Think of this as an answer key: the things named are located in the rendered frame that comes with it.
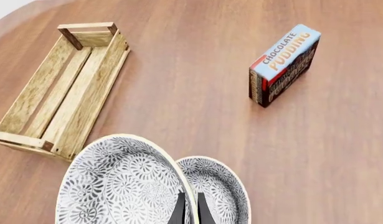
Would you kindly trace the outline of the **patterned grey white bowl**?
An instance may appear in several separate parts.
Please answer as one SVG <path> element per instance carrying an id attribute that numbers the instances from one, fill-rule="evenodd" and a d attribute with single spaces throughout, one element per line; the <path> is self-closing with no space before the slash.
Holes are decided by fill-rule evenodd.
<path id="1" fill-rule="evenodd" d="M 112 134 L 70 164 L 55 224 L 168 224 L 179 194 L 185 196 L 184 224 L 200 224 L 192 188 L 173 158 L 148 139 Z"/>
<path id="2" fill-rule="evenodd" d="M 215 224 L 252 224 L 248 193 L 232 169 L 207 156 L 187 156 L 176 162 L 194 196 L 204 194 Z"/>

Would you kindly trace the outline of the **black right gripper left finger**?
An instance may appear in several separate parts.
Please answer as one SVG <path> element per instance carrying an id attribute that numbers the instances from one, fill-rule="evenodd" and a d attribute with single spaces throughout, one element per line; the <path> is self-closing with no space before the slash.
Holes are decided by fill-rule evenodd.
<path id="1" fill-rule="evenodd" d="M 186 199 L 185 193 L 179 192 L 177 195 L 176 205 L 168 221 L 168 224 L 184 224 Z"/>

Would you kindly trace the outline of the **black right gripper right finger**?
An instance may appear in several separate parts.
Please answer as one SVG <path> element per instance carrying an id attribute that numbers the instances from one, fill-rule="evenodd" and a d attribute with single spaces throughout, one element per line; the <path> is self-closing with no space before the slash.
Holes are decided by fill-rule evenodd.
<path id="1" fill-rule="evenodd" d="M 200 224 L 215 224 L 212 214 L 210 213 L 204 193 L 198 193 L 197 208 Z"/>

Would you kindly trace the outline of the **chocolate pudding box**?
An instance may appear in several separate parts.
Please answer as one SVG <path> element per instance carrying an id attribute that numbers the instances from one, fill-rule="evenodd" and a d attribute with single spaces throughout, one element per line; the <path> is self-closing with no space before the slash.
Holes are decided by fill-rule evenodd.
<path id="1" fill-rule="evenodd" d="M 249 68 L 248 96 L 267 108 L 311 66 L 321 33 L 298 24 Z"/>

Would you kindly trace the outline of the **wooden slat tray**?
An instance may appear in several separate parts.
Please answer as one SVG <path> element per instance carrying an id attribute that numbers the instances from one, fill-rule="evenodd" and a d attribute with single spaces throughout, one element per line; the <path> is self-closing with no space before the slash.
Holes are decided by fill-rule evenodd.
<path id="1" fill-rule="evenodd" d="M 61 35 L 0 120 L 0 145 L 71 161 L 130 52 L 113 22 L 62 24 Z"/>

